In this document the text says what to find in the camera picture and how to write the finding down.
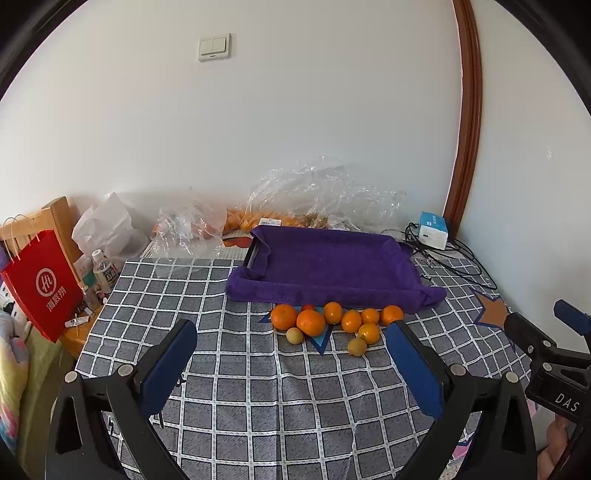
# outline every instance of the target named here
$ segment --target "wooden chair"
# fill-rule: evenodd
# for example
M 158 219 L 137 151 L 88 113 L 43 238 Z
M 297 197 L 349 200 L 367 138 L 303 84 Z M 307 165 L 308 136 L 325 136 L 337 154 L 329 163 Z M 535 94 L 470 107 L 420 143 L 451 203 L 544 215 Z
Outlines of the wooden chair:
M 27 214 L 26 218 L 19 215 L 16 220 L 0 227 L 0 240 L 4 241 L 7 250 L 15 256 L 42 230 L 55 231 L 61 250 L 80 284 L 74 262 L 82 256 L 82 252 L 72 240 L 72 229 L 70 206 L 66 197 L 60 197 L 52 200 L 38 212 Z

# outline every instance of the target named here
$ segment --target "label sticker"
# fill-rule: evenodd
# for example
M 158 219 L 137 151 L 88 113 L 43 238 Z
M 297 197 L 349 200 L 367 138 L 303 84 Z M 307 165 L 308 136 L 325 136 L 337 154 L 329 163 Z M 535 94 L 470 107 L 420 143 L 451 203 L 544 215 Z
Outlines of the label sticker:
M 274 218 L 261 218 L 259 225 L 281 226 L 281 220 L 275 220 Z

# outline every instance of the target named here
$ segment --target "white plastic bag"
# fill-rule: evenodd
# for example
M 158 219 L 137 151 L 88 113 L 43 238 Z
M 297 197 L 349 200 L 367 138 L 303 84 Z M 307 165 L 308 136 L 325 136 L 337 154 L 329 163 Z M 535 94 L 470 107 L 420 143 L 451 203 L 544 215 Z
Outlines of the white plastic bag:
M 100 248 L 119 265 L 148 245 L 148 237 L 131 225 L 131 215 L 116 193 L 109 193 L 82 214 L 72 239 L 87 257 Z

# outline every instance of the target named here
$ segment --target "plastic wrap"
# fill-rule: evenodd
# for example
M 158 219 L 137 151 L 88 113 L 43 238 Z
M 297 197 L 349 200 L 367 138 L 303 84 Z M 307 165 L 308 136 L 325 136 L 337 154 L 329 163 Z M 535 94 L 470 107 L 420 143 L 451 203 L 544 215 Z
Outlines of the plastic wrap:
M 360 184 L 346 166 L 304 165 L 272 170 L 248 200 L 228 211 L 225 232 L 239 223 L 248 232 L 261 219 L 282 225 L 381 233 L 397 229 L 404 192 Z
M 208 258 L 219 255 L 226 209 L 194 203 L 162 208 L 158 214 L 152 256 L 158 258 Z

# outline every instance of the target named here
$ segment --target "plastic bottle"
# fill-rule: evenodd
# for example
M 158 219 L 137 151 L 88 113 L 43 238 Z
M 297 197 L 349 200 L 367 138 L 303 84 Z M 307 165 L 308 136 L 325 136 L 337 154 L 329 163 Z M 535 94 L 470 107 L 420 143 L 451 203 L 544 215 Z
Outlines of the plastic bottle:
M 96 297 L 95 291 L 86 285 L 82 288 L 82 298 L 90 310 L 94 311 L 102 305 L 102 302 Z
M 119 278 L 119 273 L 113 262 L 106 258 L 100 249 L 92 252 L 92 261 L 95 264 L 93 271 L 99 281 L 100 289 L 106 294 L 111 293 Z

